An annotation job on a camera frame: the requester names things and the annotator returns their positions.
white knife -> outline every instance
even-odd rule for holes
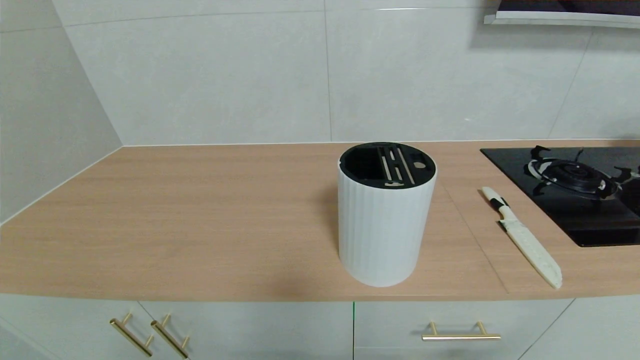
[[[483,187],[482,193],[491,206],[502,214],[503,219],[500,224],[507,231],[509,237],[518,245],[522,254],[529,260],[531,265],[555,289],[562,286],[562,271],[554,258],[549,255],[540,241],[531,231],[516,217],[509,204],[503,197],[498,195],[492,188]]]

white knife block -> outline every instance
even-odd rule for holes
[[[338,170],[342,264],[369,286],[403,282],[417,264],[436,181],[435,163],[407,145],[367,143],[347,150]]]

gas stove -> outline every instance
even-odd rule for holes
[[[640,245],[640,147],[481,152],[577,245]]]

white cabinet door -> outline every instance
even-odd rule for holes
[[[640,359],[640,295],[576,299],[522,360]]]
[[[517,360],[571,302],[357,302],[355,359]],[[439,334],[479,334],[476,323],[498,341],[423,342],[430,322]]]
[[[141,302],[191,360],[351,360],[351,302]]]
[[[0,360],[60,360],[0,318]]]
[[[0,317],[65,360],[145,360],[110,319],[132,318],[127,329],[143,343],[153,332],[151,317],[134,301],[64,299],[0,294]],[[156,339],[154,360],[169,359],[170,349]]]

brass bar handle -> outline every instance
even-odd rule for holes
[[[138,340],[138,338],[125,327],[129,319],[131,319],[132,317],[133,315],[131,313],[128,313],[127,316],[124,317],[124,320],[120,321],[114,318],[114,319],[111,319],[109,323],[111,324],[111,326],[116,328],[116,330],[120,334],[122,334],[122,336],[124,336],[127,340],[129,340],[129,342],[131,342],[133,346],[135,346],[138,350],[142,351],[142,353],[145,354],[147,357],[151,357],[154,353],[151,352],[151,350],[149,350],[149,344],[151,344],[151,341],[154,339],[154,336],[150,335],[146,343],[142,343],[142,341]]]
[[[480,328],[480,334],[450,334],[441,335],[436,329],[435,322],[430,322],[431,334],[423,334],[423,341],[456,341],[456,340],[500,340],[502,336],[500,334],[487,334],[482,322],[477,322],[476,325]]]
[[[171,314],[167,314],[164,317],[162,323],[154,320],[151,322],[151,327],[153,327],[157,331],[157,333],[162,336],[162,338],[178,353],[178,355],[182,356],[183,359],[186,359],[189,357],[189,354],[185,350],[185,348],[187,347],[187,343],[189,342],[189,336],[184,338],[182,344],[178,343],[178,341],[176,341],[173,336],[171,336],[171,334],[169,334],[164,328],[166,326],[166,323],[169,322],[170,318]]]

